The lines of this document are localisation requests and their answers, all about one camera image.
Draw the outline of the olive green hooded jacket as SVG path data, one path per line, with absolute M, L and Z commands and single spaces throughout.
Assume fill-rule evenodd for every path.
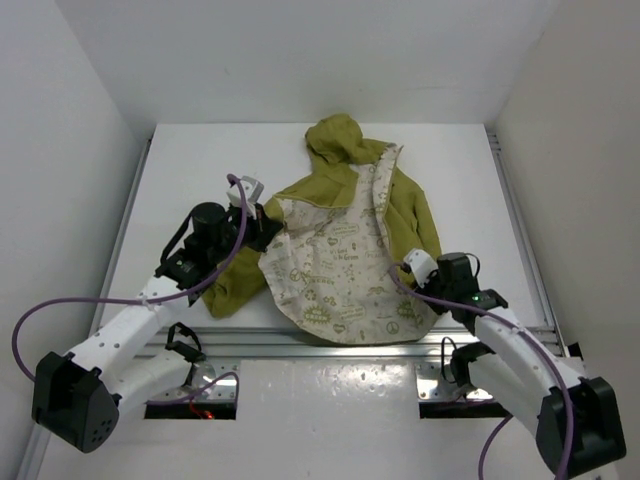
M 204 293 L 216 318 L 262 290 L 300 329 L 321 337 L 397 334 L 416 340 L 437 316 L 389 275 L 412 249 L 437 257 L 440 241 L 426 195 L 398 165 L 398 145 L 366 138 L 346 114 L 305 135 L 308 176 L 274 194 L 265 211 L 283 224 L 265 252 L 243 248 Z

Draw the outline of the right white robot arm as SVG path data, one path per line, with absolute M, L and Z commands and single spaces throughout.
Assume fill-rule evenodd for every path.
M 410 294 L 435 313 L 450 314 L 475 342 L 458 346 L 433 368 L 428 399 L 461 403 L 489 394 L 533 436 L 547 468 L 572 479 L 625 457 L 626 442 L 613 387 L 553 354 L 522 325 L 507 301 L 481 289 L 479 270 L 465 253 L 433 259 L 411 250 L 402 269 L 416 284 Z

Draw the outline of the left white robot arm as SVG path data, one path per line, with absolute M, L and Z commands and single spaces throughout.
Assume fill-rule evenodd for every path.
M 32 419 L 90 453 L 109 438 L 121 415 L 187 384 L 206 360 L 199 345 L 168 338 L 153 359 L 132 361 L 161 329 L 180 328 L 180 316 L 241 248 L 264 252 L 282 227 L 261 204 L 193 207 L 137 297 L 122 301 L 114 318 L 67 353 L 50 352 L 39 361 Z

